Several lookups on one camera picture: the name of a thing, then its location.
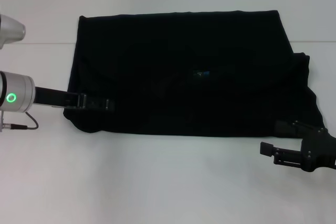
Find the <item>white table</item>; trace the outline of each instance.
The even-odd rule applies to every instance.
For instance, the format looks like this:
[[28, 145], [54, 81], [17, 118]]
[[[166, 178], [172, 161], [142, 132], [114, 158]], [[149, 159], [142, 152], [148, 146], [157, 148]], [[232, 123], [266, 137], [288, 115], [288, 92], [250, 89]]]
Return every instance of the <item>white table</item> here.
[[[66, 90], [79, 15], [278, 9], [295, 52], [311, 56], [309, 86], [336, 136], [333, 0], [0, 0], [27, 26], [0, 51], [1, 70]], [[275, 166], [261, 141], [78, 131], [62, 110], [33, 106], [37, 131], [0, 133], [0, 223], [335, 223], [336, 172]], [[5, 120], [31, 124], [24, 114]]]

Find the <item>white wall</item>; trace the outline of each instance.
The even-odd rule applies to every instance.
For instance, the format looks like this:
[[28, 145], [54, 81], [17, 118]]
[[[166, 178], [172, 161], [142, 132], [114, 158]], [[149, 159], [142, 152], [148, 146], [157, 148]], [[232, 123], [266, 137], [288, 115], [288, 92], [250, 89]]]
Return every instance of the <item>white wall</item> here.
[[[277, 9], [336, 136], [334, 0], [0, 0], [27, 36], [0, 51], [1, 70], [66, 90], [80, 15]], [[0, 133], [0, 223], [334, 223], [336, 172], [275, 166], [265, 141], [78, 131], [62, 110], [33, 106], [38, 131]], [[24, 114], [6, 121], [30, 124]]]

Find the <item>black cloth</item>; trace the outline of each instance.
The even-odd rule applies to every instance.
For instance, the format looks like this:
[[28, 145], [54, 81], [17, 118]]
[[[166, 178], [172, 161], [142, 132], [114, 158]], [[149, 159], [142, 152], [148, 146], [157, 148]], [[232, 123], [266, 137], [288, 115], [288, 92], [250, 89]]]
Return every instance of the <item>black cloth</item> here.
[[277, 11], [79, 18], [68, 91], [114, 113], [65, 110], [85, 132], [276, 136], [277, 120], [324, 126]]

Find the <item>folded fabric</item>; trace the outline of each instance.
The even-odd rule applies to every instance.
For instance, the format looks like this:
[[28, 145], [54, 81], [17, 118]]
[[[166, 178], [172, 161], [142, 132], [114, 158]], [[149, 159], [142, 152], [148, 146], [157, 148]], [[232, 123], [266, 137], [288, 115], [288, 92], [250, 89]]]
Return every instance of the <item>folded fabric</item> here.
[[277, 11], [79, 18], [68, 91], [115, 112], [65, 110], [85, 132], [279, 136], [276, 121], [324, 126]]

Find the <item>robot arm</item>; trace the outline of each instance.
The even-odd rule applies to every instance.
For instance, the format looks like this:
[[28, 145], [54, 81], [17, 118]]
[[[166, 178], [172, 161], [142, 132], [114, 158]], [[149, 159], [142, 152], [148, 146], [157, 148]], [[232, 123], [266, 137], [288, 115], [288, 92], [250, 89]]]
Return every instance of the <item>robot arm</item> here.
[[[24, 39], [25, 34], [26, 28], [23, 24], [0, 15], [0, 49], [4, 44]], [[3, 112], [27, 113], [33, 103], [65, 109], [114, 111], [114, 101], [111, 99], [35, 87], [33, 79], [29, 76], [0, 71], [0, 111], [2, 112], [0, 132], [2, 129], [13, 129], [9, 124], [3, 123]]]
[[298, 137], [303, 137], [301, 151], [292, 151], [274, 147], [261, 142], [260, 154], [274, 156], [274, 164], [301, 168], [313, 172], [319, 167], [336, 169], [336, 138], [326, 128], [313, 127], [295, 121], [288, 124]]

